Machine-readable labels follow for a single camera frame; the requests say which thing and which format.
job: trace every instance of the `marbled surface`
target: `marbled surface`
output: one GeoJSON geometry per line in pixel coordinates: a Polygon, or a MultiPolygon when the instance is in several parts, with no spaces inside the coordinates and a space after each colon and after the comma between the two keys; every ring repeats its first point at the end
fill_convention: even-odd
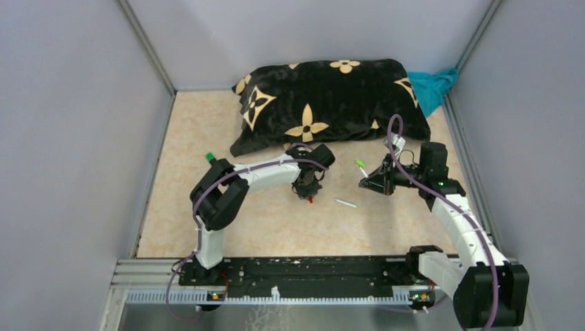
{"type": "MultiPolygon", "coordinates": [[[[432,140],[445,143],[450,177],[464,183],[442,109],[428,118],[432,140]]],[[[233,158],[229,147],[241,127],[238,97],[231,91],[180,92],[172,110],[155,186],[139,242],[138,257],[182,257],[197,242],[189,194],[209,169],[207,152],[232,163],[250,163],[280,155],[282,147],[233,158]]],[[[235,221],[226,228],[224,255],[295,256],[404,254],[412,245],[435,244],[455,252],[443,225],[428,211],[416,189],[397,188],[391,197],[357,187],[367,171],[379,166],[387,149],[382,140],[328,143],[336,162],[309,204],[289,185],[246,197],[235,221]],[[340,198],[359,207],[333,201],[340,198]]],[[[406,148],[416,154],[419,143],[406,148]]],[[[404,153],[402,163],[410,163],[404,153]]]]}

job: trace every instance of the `pillow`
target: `pillow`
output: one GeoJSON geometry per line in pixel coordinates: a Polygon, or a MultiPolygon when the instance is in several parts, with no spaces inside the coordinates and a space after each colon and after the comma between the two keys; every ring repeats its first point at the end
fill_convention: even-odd
{"type": "Polygon", "coordinates": [[[392,59],[266,66],[232,90],[244,118],[234,157],[285,143],[385,137],[393,114],[402,116],[405,137],[430,139],[406,71],[392,59]]]}

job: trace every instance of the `green marker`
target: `green marker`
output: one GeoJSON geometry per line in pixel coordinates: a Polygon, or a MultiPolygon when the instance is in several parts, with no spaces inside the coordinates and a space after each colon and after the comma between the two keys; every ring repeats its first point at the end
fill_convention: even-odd
{"type": "Polygon", "coordinates": [[[364,170],[366,164],[362,160],[355,160],[355,164],[357,164],[357,166],[361,170],[361,173],[364,174],[364,177],[368,178],[368,173],[364,170]]]}

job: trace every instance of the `black metal base plate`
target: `black metal base plate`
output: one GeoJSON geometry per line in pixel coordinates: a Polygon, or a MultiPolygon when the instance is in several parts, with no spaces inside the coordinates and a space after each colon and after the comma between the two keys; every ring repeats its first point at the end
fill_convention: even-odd
{"type": "Polygon", "coordinates": [[[197,264],[187,262],[179,285],[221,286],[229,281],[232,298],[270,297],[275,286],[286,298],[391,297],[393,286],[428,284],[409,272],[404,256],[225,258],[209,270],[215,276],[207,279],[195,276],[197,264]]]}

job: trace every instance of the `white pen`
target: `white pen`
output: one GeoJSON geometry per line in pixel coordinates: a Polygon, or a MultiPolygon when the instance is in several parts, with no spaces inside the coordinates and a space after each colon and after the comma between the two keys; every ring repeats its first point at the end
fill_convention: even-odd
{"type": "Polygon", "coordinates": [[[347,201],[343,201],[343,200],[341,200],[341,199],[338,199],[338,198],[333,198],[333,200],[335,200],[335,201],[337,201],[337,202],[339,202],[339,203],[342,203],[342,204],[344,204],[344,205],[348,205],[348,206],[350,206],[350,207],[357,208],[357,205],[356,205],[356,204],[354,204],[354,203],[347,202],[347,201]]]}
{"type": "Polygon", "coordinates": [[[368,178],[368,173],[362,167],[359,167],[359,169],[361,170],[361,173],[364,174],[364,177],[368,178]]]}

